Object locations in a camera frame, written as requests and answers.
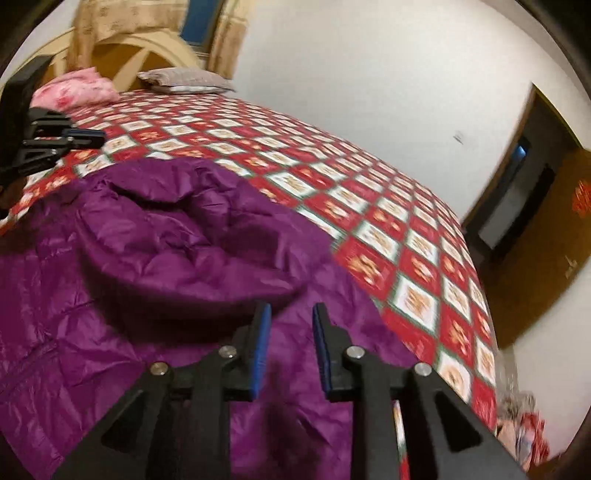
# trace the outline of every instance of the window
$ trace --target window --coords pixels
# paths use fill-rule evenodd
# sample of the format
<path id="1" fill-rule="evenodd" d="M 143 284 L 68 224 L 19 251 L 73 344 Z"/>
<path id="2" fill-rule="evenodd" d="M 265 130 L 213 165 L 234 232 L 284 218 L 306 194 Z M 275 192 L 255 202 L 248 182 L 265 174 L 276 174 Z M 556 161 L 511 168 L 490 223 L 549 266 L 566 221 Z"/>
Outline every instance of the window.
<path id="1" fill-rule="evenodd" d="M 195 50 L 209 53 L 224 0 L 190 0 L 181 38 Z"/>

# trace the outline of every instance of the wooden door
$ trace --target wooden door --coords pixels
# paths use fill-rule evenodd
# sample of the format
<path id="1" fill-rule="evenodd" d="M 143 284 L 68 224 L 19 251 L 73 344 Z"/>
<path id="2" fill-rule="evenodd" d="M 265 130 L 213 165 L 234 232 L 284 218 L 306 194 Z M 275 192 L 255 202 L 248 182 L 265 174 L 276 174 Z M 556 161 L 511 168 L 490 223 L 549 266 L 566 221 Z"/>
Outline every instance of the wooden door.
<path id="1" fill-rule="evenodd" d="M 590 253 L 591 152 L 577 150 L 506 257 L 482 272 L 500 348 L 552 306 Z"/>

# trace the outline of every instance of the beige curtain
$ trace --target beige curtain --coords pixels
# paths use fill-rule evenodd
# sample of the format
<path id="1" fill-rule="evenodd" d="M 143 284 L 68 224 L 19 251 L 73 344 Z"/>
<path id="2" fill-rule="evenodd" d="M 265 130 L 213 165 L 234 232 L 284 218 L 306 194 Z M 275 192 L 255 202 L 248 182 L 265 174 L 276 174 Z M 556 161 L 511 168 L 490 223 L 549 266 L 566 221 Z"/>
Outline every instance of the beige curtain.
<path id="1" fill-rule="evenodd" d="M 209 54 L 207 69 L 211 72 L 227 79 L 234 77 L 254 2 L 255 0 L 226 0 Z"/>
<path id="2" fill-rule="evenodd" d="M 68 70 L 90 67 L 95 45 L 113 35 L 151 28 L 178 32 L 188 5 L 189 0 L 82 0 L 74 18 Z"/>

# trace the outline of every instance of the metal screw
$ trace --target metal screw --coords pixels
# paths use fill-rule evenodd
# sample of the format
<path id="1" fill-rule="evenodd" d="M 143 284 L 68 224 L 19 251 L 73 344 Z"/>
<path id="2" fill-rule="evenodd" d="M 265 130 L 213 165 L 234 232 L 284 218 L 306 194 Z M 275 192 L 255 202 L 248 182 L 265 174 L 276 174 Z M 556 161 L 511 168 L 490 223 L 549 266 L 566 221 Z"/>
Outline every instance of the metal screw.
<path id="1" fill-rule="evenodd" d="M 232 345 L 224 345 L 217 351 L 222 358 L 234 358 L 238 351 Z"/>
<path id="2" fill-rule="evenodd" d="M 356 358 L 359 360 L 361 357 L 365 355 L 365 350 L 360 346 L 352 345 L 347 348 L 347 356 L 351 358 Z"/>
<path id="3" fill-rule="evenodd" d="M 429 375 L 431 375 L 431 372 L 433 371 L 433 369 L 431 368 L 431 365 L 425 364 L 423 362 L 416 364 L 414 366 L 414 370 L 421 377 L 428 377 Z"/>
<path id="4" fill-rule="evenodd" d="M 168 372 L 168 365 L 164 362 L 156 362 L 150 365 L 150 373 L 155 377 L 160 377 Z"/>

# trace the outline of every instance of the red and white checkered bedspread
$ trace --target red and white checkered bedspread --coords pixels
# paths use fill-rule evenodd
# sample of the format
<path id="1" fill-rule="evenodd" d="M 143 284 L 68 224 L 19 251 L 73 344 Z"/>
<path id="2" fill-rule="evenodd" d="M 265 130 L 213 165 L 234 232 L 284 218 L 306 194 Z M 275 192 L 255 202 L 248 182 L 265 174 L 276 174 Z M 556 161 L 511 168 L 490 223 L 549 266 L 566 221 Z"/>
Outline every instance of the red and white checkered bedspread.
<path id="1" fill-rule="evenodd" d="M 334 135 L 221 95 L 140 90 L 72 118 L 107 133 L 103 151 L 70 153 L 54 170 L 31 176 L 2 230 L 59 185 L 113 163 L 213 157 L 332 236 L 337 260 L 371 295 L 384 322 L 493 427 L 486 303 L 457 217 L 428 188 Z"/>

